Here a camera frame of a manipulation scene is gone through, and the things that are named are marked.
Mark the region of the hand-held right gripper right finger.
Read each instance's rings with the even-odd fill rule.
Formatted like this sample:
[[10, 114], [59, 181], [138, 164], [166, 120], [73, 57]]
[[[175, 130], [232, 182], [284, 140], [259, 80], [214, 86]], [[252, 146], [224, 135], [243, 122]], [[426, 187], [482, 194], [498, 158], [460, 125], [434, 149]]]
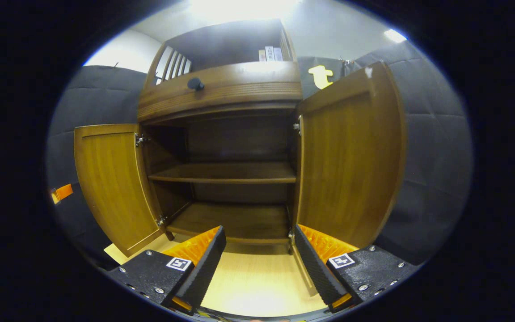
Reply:
[[357, 248], [305, 225], [295, 225], [294, 244], [332, 314], [379, 297], [419, 270], [382, 247]]

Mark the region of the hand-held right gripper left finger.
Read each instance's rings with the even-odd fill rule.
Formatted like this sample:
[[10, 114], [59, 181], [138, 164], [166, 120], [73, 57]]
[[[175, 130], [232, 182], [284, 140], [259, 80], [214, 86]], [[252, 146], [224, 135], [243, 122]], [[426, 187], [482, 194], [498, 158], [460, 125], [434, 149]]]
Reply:
[[216, 226], [163, 252], [143, 251], [108, 276], [155, 305], [193, 316], [226, 243], [224, 227]]

